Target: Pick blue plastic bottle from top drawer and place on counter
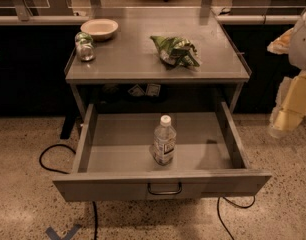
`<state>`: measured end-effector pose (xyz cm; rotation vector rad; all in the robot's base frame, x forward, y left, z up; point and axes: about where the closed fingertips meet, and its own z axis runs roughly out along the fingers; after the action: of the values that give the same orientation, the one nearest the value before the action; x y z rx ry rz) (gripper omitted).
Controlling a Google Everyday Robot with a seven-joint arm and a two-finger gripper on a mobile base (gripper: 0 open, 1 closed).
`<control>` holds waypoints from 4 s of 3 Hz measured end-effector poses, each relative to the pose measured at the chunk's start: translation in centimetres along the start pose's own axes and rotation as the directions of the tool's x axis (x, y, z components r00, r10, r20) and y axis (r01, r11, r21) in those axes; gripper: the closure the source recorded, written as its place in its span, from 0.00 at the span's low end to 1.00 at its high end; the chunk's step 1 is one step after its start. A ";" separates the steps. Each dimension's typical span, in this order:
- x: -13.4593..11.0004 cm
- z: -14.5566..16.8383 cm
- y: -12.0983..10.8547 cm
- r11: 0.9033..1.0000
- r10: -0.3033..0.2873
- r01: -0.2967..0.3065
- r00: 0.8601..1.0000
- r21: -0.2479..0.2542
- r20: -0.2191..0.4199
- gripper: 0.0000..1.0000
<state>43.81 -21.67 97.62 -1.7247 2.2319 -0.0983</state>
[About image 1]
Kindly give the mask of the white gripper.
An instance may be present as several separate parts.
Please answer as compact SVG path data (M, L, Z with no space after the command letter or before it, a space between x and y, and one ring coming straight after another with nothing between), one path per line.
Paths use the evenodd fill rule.
M273 54L287 54L290 64L306 70L306 10L294 28L272 41L267 50ZM285 77L278 89L276 106L270 116L269 134L282 138L295 130L306 117L306 71L294 78Z

